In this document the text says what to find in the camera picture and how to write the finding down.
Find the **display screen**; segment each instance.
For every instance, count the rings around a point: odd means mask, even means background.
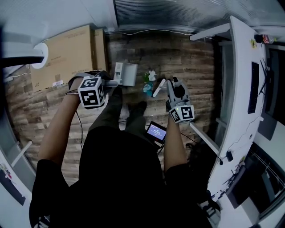
[[[150,128],[147,131],[150,135],[155,136],[156,138],[163,140],[166,131],[158,128],[157,126],[150,125]]]

